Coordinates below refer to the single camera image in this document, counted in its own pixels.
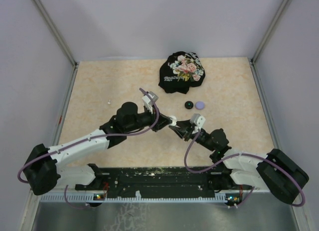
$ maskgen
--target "small white object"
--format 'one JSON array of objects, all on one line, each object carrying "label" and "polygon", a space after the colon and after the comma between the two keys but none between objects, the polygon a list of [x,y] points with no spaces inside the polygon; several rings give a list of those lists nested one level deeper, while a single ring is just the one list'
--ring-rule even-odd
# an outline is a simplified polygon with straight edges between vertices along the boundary
[{"label": "small white object", "polygon": [[140,200],[140,199],[142,198],[141,193],[140,193],[139,190],[136,190],[136,192],[135,192],[135,198],[136,198],[137,200]]},{"label": "small white object", "polygon": [[174,116],[174,115],[169,115],[168,116],[170,119],[171,119],[171,126],[176,126],[176,124],[177,124],[177,118]]}]

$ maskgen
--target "floral print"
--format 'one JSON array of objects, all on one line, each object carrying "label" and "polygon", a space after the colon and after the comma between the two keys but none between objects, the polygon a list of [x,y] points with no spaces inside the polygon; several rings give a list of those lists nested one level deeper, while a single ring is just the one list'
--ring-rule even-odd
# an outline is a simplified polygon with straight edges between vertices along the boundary
[{"label": "floral print", "polygon": [[178,80],[197,82],[204,74],[200,60],[198,58],[194,59],[188,54],[179,55],[174,63],[168,65],[173,70],[173,73],[177,74]]}]

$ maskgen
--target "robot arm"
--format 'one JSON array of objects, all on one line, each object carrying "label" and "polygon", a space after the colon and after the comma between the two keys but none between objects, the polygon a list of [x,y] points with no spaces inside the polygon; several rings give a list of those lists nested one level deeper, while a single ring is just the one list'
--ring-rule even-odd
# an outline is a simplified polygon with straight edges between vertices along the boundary
[{"label": "robot arm", "polygon": [[[97,166],[90,164],[83,167],[68,167],[67,165],[93,152],[111,148],[126,140],[127,136],[134,135],[131,134],[132,132],[140,131],[147,126],[152,126],[152,130],[156,132],[168,125],[185,141],[194,139],[195,135],[200,132],[196,142],[213,152],[210,158],[214,163],[234,154],[235,151],[228,146],[229,141],[223,129],[207,133],[202,128],[205,118],[200,114],[194,114],[190,120],[185,121],[177,121],[174,116],[159,114],[159,119],[155,123],[157,114],[154,112],[154,106],[149,97],[154,102],[158,99],[152,92],[149,92],[148,96],[143,96],[143,113],[138,113],[136,104],[127,102],[117,110],[116,115],[112,116],[107,123],[86,136],[48,148],[43,144],[37,145],[32,150],[26,164],[48,154],[49,151],[56,152],[34,162],[23,170],[34,194],[42,195],[53,188],[63,188],[66,185],[94,187],[97,183],[97,187],[99,187],[98,177],[101,174]],[[298,181],[301,188],[309,180],[307,174],[280,150],[274,149],[263,158],[276,162]],[[224,161],[219,166],[223,166],[232,183],[270,190],[285,203],[291,204],[299,194],[298,189],[281,172],[276,171],[265,162],[260,162],[260,160],[237,156]]]}]

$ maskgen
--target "beige marble floor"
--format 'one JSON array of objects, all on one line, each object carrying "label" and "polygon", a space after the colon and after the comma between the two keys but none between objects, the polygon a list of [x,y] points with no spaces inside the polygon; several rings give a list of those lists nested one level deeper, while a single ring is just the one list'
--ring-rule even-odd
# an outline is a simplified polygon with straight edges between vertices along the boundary
[{"label": "beige marble floor", "polygon": [[[253,153],[267,153],[273,143],[247,58],[203,58],[206,78],[202,86],[184,95],[166,94],[158,86],[159,69],[165,60],[116,60],[81,62],[72,91],[60,143],[86,135],[107,122],[124,102],[143,111],[139,87],[159,96],[157,105],[178,120],[199,111],[187,110],[187,100],[204,101],[199,113],[206,117],[204,129],[223,128],[230,146]],[[72,165],[95,163],[100,167],[182,166],[188,142],[169,128],[129,137],[116,147],[101,151]],[[189,165],[210,165],[210,151],[195,144]]]}]

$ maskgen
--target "black t-shirt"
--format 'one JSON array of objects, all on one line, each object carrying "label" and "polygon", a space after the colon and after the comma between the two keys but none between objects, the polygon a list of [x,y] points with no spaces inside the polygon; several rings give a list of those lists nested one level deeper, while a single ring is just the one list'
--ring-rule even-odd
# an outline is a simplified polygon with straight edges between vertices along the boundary
[{"label": "black t-shirt", "polygon": [[205,70],[196,53],[173,53],[159,70],[159,86],[166,93],[186,94],[189,87],[200,86],[204,78]]}]

